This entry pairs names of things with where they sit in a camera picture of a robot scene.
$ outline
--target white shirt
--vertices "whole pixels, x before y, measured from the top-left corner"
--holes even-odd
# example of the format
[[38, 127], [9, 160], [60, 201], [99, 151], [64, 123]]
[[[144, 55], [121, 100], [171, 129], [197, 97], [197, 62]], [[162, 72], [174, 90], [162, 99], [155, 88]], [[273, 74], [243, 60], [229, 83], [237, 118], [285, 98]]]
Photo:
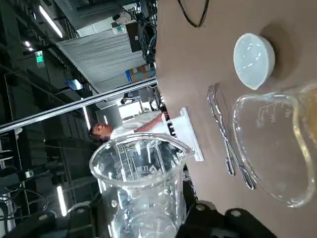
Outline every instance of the white shirt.
[[[133, 134], [136, 129], [154, 120], [156, 117], [158, 117], [159, 114], [159, 111], [155, 111], [137, 115], [135, 118], [132, 118], [124, 122], [122, 126], [113, 129], [110, 138], [114, 139], [118, 136]], [[161, 125], [162, 123], [157, 123], [151, 129], [151, 132], [158, 132]]]

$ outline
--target white plastic bowl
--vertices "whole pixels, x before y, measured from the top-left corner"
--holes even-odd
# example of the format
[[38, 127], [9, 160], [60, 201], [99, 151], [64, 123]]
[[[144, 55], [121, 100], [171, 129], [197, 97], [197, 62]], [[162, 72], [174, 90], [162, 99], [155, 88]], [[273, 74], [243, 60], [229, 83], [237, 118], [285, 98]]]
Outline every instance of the white plastic bowl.
[[273, 71], [274, 49], [265, 38], [251, 33], [244, 34], [234, 47], [233, 63], [240, 81], [257, 90]]

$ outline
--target black equipment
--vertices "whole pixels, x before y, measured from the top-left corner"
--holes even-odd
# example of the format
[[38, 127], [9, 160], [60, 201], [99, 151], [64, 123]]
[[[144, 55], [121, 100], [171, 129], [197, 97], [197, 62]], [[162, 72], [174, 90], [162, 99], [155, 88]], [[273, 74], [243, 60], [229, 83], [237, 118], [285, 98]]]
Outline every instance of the black equipment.
[[[92, 202], [90, 206], [77, 207], [65, 218], [55, 218], [44, 211], [25, 220], [3, 238], [95, 238], [96, 234], [108, 238], [107, 225], [97, 225], [98, 213], [102, 212], [99, 206]], [[194, 204], [176, 238], [276, 238], [249, 212], [230, 209], [222, 215], [211, 209], [212, 206], [202, 202]]]

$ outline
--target laboratory equipment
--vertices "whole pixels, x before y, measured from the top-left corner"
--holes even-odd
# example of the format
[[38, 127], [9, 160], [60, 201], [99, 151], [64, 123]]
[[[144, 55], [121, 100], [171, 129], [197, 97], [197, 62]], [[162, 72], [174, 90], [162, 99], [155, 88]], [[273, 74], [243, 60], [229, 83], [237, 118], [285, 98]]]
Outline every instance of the laboratory equipment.
[[233, 51], [233, 63], [240, 81], [256, 90], [273, 71], [274, 49], [262, 36], [246, 33], [237, 40]]
[[247, 171], [288, 207], [306, 204], [315, 191], [317, 82], [240, 97], [233, 129]]
[[103, 144], [89, 166], [115, 238], [173, 238], [186, 214], [185, 159], [193, 150], [165, 134], [135, 133]]
[[[244, 168], [244, 166], [241, 165], [240, 161], [238, 160], [238, 158], [234, 152], [232, 144], [227, 137], [227, 131], [226, 131], [225, 126], [223, 124], [223, 115], [221, 113], [220, 107], [219, 107], [219, 105], [217, 103], [217, 99], [216, 99], [217, 86], [218, 86], [217, 83], [214, 86], [212, 86], [212, 85], [209, 86], [207, 100], [209, 102], [211, 114], [214, 117], [215, 121], [217, 122], [219, 129], [220, 129], [220, 132], [222, 134], [223, 140], [224, 140], [224, 145], [226, 147], [226, 152], [227, 152], [227, 157], [225, 158], [227, 170], [231, 176], [235, 175], [235, 170], [234, 170], [234, 166], [233, 166], [233, 159], [234, 159], [234, 161], [237, 163], [238, 169], [242, 175], [243, 181], [246, 183], [246, 185], [248, 186], [249, 189], [253, 190], [253, 189], [255, 189], [255, 183], [252, 180], [252, 178], [250, 177], [247, 170]], [[217, 110], [217, 113], [219, 114], [219, 119], [216, 116], [216, 114], [214, 113], [213, 105], [211, 103], [211, 96], [210, 96], [211, 91], [212, 91], [212, 100], [213, 100], [213, 103], [215, 104], [215, 108]]]
[[[110, 237], [103, 226], [103, 208], [99, 197], [91, 203], [78, 205], [67, 217], [56, 217], [44, 211], [23, 220], [3, 238]], [[210, 203], [192, 205], [175, 238], [276, 238], [276, 236], [248, 211], [234, 208], [224, 215]]]

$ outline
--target green exit sign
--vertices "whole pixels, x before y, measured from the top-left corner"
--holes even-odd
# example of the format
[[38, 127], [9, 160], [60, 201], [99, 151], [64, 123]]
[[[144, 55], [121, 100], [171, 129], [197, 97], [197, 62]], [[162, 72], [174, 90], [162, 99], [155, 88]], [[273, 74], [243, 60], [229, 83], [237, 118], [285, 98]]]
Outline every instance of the green exit sign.
[[41, 62], [43, 62], [43, 61], [44, 61], [43, 56], [36, 57], [36, 62], [37, 62], [37, 63], [41, 63]]
[[42, 51], [36, 51], [34, 54], [35, 54], [35, 57], [36, 57], [37, 66], [39, 68], [45, 67], [43, 52]]

